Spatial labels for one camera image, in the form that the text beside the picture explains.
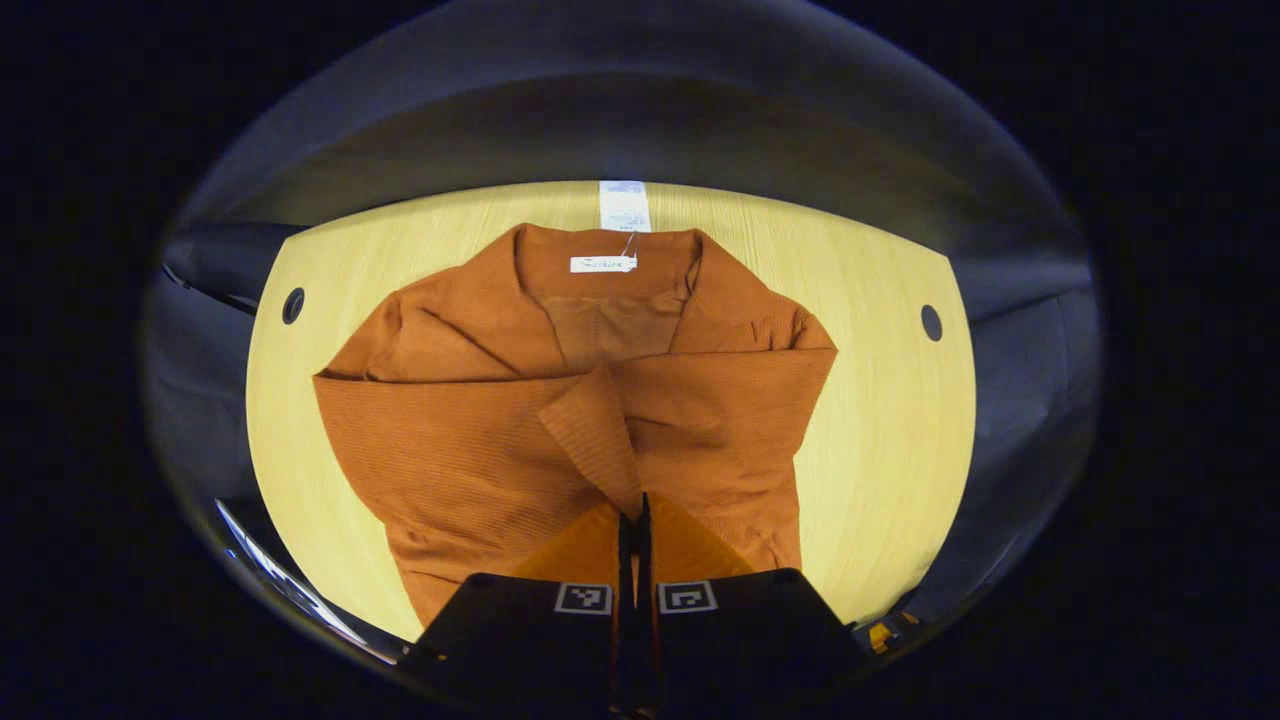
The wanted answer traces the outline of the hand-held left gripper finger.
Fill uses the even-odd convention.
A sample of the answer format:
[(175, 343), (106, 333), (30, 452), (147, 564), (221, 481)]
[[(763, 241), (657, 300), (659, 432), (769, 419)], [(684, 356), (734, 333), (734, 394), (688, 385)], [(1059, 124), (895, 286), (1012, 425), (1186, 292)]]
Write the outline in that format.
[(468, 716), (611, 716), (634, 620), (631, 530), (603, 503), (513, 570), (470, 575), (401, 673)]
[(756, 570), (662, 495), (646, 511), (655, 715), (809, 716), (860, 673), (860, 644), (797, 569)]

